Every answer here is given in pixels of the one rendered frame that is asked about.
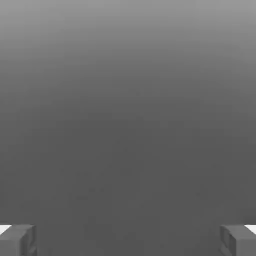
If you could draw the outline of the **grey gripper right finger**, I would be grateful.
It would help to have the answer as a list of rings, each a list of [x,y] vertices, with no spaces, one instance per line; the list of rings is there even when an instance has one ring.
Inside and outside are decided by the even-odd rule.
[[[221,225],[222,256],[256,256],[256,224]]]

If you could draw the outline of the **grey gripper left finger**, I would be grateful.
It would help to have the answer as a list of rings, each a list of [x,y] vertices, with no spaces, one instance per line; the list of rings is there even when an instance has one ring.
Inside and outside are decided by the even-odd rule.
[[[0,224],[0,256],[37,256],[37,227]]]

